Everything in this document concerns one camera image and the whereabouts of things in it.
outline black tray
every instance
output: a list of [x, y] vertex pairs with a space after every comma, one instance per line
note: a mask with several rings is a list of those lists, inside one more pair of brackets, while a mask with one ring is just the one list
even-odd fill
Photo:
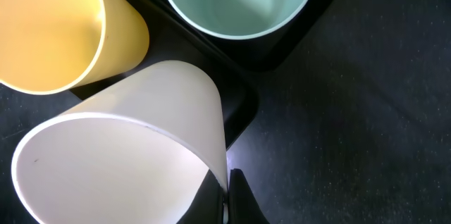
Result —
[[72, 93], [80, 99], [86, 99], [160, 61], [178, 60], [191, 63], [207, 73], [218, 87], [223, 109], [225, 145], [229, 148], [257, 112], [259, 99], [255, 90], [244, 81], [230, 59], [217, 56], [208, 47], [201, 51], [196, 49], [191, 42], [199, 40], [193, 39], [192, 35], [184, 35], [186, 31], [150, 0], [128, 1], [146, 20], [150, 32], [150, 46], [143, 62], [129, 72], [76, 87], [71, 90]]
[[242, 67], [254, 71], [272, 70], [280, 65], [332, 2], [309, 0], [301, 13], [285, 27], [263, 37], [237, 41], [220, 39], [196, 30], [175, 12], [168, 0], [151, 1], [218, 56], [229, 56]]

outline dark speckled countertop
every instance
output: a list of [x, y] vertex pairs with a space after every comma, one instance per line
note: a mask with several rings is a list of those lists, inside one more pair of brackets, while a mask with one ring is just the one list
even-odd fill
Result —
[[[334, 0], [228, 151], [271, 223], [451, 223], [451, 0]], [[0, 86], [0, 149], [79, 100]], [[0, 156], [0, 223], [34, 223]]]

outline cup bottom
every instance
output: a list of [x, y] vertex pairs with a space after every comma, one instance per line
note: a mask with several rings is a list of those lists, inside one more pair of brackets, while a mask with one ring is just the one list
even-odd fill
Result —
[[207, 7], [215, 28], [225, 35], [252, 35], [274, 21], [273, 0], [209, 0]]

